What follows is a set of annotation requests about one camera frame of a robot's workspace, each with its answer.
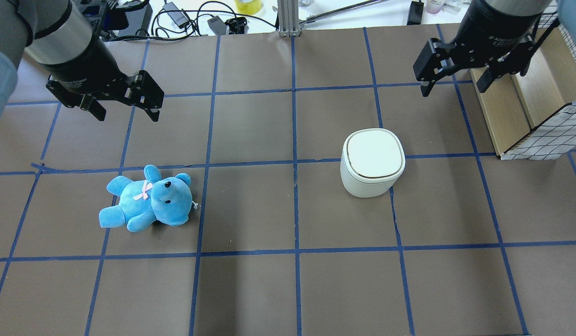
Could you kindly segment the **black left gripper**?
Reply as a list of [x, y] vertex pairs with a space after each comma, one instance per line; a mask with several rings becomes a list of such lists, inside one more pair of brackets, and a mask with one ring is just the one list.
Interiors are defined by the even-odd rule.
[[137, 106], [153, 121], [160, 119], [164, 91], [146, 70], [133, 75], [122, 72], [106, 47], [92, 37], [85, 51], [60, 64], [47, 64], [46, 88], [65, 105], [79, 106], [85, 96], [85, 111], [98, 121], [106, 118], [106, 109], [98, 100], [118, 101]]

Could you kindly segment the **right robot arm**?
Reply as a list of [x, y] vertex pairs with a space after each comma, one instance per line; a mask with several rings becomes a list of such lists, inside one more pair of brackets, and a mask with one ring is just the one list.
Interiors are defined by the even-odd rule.
[[421, 93], [459, 70], [484, 68], [480, 93], [506, 74], [525, 75], [543, 40], [535, 40], [548, 0], [474, 0], [450, 42], [431, 38], [413, 64]]

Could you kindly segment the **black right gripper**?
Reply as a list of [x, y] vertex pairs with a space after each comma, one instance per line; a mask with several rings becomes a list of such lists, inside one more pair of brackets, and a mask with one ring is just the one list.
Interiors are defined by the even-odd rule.
[[430, 38], [413, 63], [421, 94], [460, 70], [485, 67], [476, 81], [480, 93], [505, 74], [525, 74], [536, 51], [535, 16], [466, 16], [449, 42]]

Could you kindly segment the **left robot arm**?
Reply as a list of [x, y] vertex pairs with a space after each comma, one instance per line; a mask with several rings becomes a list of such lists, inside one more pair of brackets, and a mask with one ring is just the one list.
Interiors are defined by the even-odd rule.
[[23, 55], [49, 74], [45, 86], [66, 108], [103, 121], [102, 101], [118, 101], [159, 120], [162, 88], [145, 70], [124, 74], [70, 0], [0, 0], [0, 118], [17, 86]]

